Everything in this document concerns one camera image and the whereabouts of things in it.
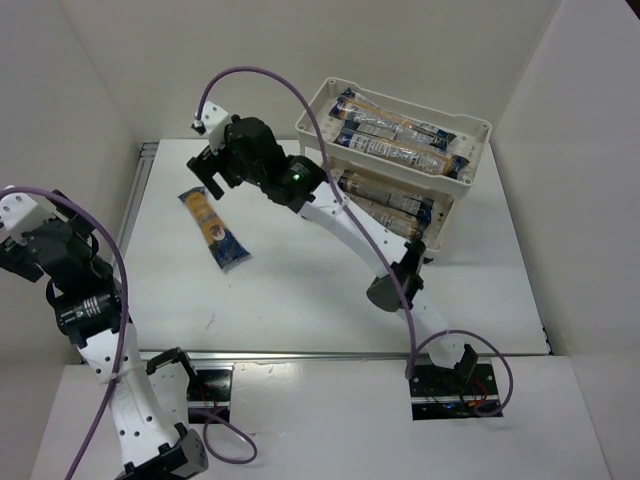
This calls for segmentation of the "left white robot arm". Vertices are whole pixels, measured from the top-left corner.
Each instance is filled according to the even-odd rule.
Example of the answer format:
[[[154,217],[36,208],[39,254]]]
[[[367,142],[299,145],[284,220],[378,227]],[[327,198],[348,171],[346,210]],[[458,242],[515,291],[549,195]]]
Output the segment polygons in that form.
[[[121,451],[123,479],[192,479],[209,460],[188,420],[187,388],[195,371],[178,348],[141,358],[124,307],[124,285],[96,249],[94,226],[52,214],[1,214],[8,236],[1,266],[26,280],[49,278],[45,293],[59,330],[106,387]]]

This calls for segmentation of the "yellow blue spaghetti bag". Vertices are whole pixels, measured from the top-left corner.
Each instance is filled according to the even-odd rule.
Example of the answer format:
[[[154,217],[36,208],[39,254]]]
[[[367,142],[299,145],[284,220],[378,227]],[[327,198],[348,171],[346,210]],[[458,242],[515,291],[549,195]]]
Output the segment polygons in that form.
[[[207,198],[204,187],[194,187],[178,195],[200,229],[207,248],[222,271],[233,268],[251,254],[237,240]]]

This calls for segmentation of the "long yellow spaghetti bag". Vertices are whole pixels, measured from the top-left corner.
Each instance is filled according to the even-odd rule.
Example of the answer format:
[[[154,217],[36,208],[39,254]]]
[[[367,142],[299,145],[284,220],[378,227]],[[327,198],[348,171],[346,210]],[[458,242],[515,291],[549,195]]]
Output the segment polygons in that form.
[[[430,211],[433,201],[392,187],[351,170],[333,170],[332,178],[347,195],[368,200],[411,215]]]

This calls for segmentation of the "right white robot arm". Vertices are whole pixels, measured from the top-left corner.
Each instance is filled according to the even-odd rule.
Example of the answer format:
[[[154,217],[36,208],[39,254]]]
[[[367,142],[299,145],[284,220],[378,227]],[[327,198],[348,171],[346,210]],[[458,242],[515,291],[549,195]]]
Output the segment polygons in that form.
[[[464,389],[477,365],[473,347],[454,338],[424,290],[424,246],[383,227],[343,193],[325,170],[301,155],[288,155],[271,129],[255,117],[224,114],[196,120],[192,129],[208,140],[187,163],[215,197],[224,194],[216,175],[234,188],[244,182],[272,202],[324,227],[373,271],[366,295],[377,308],[405,320],[412,340],[422,336],[432,364],[452,389]]]

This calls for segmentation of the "label-side blue spaghetti bag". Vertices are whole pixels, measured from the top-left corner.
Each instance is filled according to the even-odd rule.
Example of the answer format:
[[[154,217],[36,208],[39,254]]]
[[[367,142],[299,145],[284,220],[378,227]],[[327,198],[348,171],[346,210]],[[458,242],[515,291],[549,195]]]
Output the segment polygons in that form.
[[[355,195],[349,198],[387,230],[407,240],[421,240],[431,223],[430,210],[415,216]]]

